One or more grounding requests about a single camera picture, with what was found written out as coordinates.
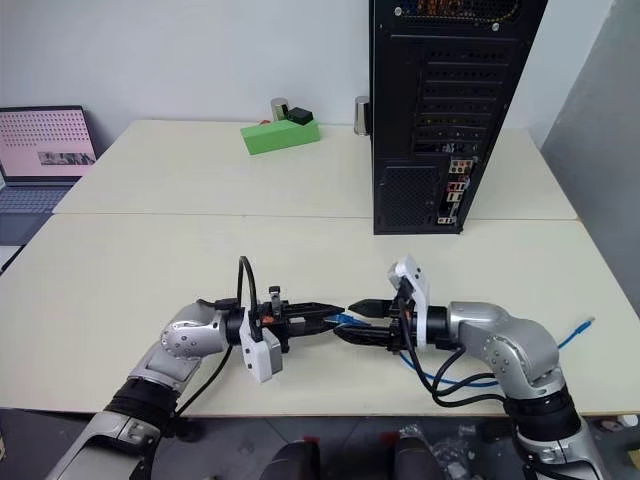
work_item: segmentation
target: white wall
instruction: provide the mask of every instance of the white wall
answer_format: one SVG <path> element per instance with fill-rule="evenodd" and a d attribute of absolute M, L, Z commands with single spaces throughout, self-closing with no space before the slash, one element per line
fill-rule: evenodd
<path fill-rule="evenodd" d="M 550 0 L 508 125 L 544 141 L 611 1 Z M 275 96 L 351 123 L 368 90 L 367 0 L 0 2 L 0 103 L 83 104 L 105 143 L 136 118 L 268 118 Z"/>

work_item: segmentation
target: green box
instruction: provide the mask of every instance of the green box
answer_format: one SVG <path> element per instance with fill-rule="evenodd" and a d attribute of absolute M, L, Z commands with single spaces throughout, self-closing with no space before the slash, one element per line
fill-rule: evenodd
<path fill-rule="evenodd" d="M 289 120 L 255 125 L 240 130 L 251 155 L 304 145 L 320 140 L 320 129 L 315 120 L 298 125 Z"/>

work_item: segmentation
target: black pc case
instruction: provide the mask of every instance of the black pc case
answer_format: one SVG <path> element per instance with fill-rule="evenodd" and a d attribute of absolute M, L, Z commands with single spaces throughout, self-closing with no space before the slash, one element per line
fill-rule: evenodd
<path fill-rule="evenodd" d="M 462 231 L 546 3 L 370 0 L 374 233 Z"/>

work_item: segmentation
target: ventilation grille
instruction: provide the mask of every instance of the ventilation grille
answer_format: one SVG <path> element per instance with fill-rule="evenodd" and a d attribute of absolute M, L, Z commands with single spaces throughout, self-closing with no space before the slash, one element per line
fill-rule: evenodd
<path fill-rule="evenodd" d="M 429 40 L 424 53 L 427 62 L 509 63 L 515 54 L 506 41 L 452 42 Z"/>
<path fill-rule="evenodd" d="M 422 89 L 424 98 L 431 97 L 463 97 L 487 98 L 495 100 L 500 95 L 501 88 L 497 85 L 458 85 L 427 83 Z"/>
<path fill-rule="evenodd" d="M 482 140 L 486 134 L 486 129 L 472 127 L 426 127 L 419 129 L 416 133 L 418 141 L 479 141 Z"/>
<path fill-rule="evenodd" d="M 440 175 L 436 167 L 387 167 L 380 182 L 381 210 L 388 227 L 431 224 L 437 213 Z"/>
<path fill-rule="evenodd" d="M 417 118 L 418 127 L 488 127 L 491 115 L 424 115 Z"/>
<path fill-rule="evenodd" d="M 475 65 L 429 63 L 424 79 L 447 82 L 502 83 L 507 75 L 506 65 Z"/>
<path fill-rule="evenodd" d="M 491 113 L 495 102 L 455 98 L 429 98 L 418 105 L 418 114 L 426 113 Z"/>
<path fill-rule="evenodd" d="M 514 21 L 518 0 L 405 0 L 402 17 L 408 23 Z"/>
<path fill-rule="evenodd" d="M 481 155 L 504 110 L 517 54 L 512 40 L 425 40 L 418 77 L 414 153 Z"/>

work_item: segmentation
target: metal cup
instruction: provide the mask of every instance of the metal cup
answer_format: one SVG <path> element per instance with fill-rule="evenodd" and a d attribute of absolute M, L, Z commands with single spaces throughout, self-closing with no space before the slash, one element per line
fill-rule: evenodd
<path fill-rule="evenodd" d="M 353 131 L 356 135 L 366 136 L 371 133 L 369 125 L 371 119 L 369 97 L 356 97 L 356 114 L 353 123 Z"/>

